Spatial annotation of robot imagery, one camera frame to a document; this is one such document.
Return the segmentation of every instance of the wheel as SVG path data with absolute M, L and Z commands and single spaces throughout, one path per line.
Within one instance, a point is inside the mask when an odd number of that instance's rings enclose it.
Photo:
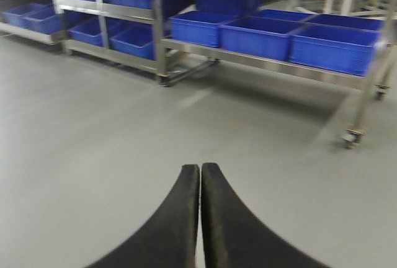
M 345 147 L 346 149 L 351 150 L 351 149 L 354 148 L 354 145 L 355 145 L 354 142 L 344 140 L 344 147 Z
M 377 93 L 375 94 L 375 99 L 377 101 L 383 101 L 385 99 L 386 93 L 383 91 L 377 91 Z
M 352 133 L 346 133 L 345 135 L 343 135 L 342 139 L 344 141 L 344 147 L 346 149 L 353 149 L 354 146 L 356 146 L 360 139 L 360 137 L 358 135 L 352 134 Z
M 171 81 L 169 77 L 159 76 L 158 79 L 161 87 L 171 87 Z

